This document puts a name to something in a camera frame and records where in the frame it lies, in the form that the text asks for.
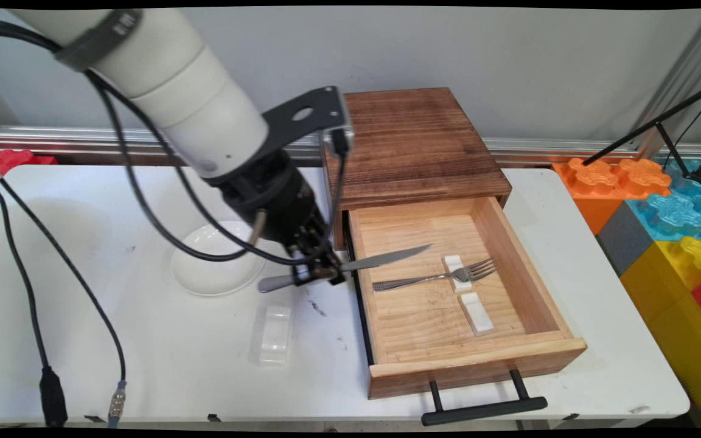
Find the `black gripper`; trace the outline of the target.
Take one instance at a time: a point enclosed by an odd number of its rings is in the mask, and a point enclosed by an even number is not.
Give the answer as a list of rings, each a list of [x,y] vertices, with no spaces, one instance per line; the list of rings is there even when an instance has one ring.
[[[287,251],[309,251],[308,262],[290,267],[293,285],[347,281],[333,250],[333,222],[324,221],[312,188],[287,152],[278,150],[256,161],[247,172],[220,183],[220,191],[226,205],[248,224],[265,211],[261,238]]]

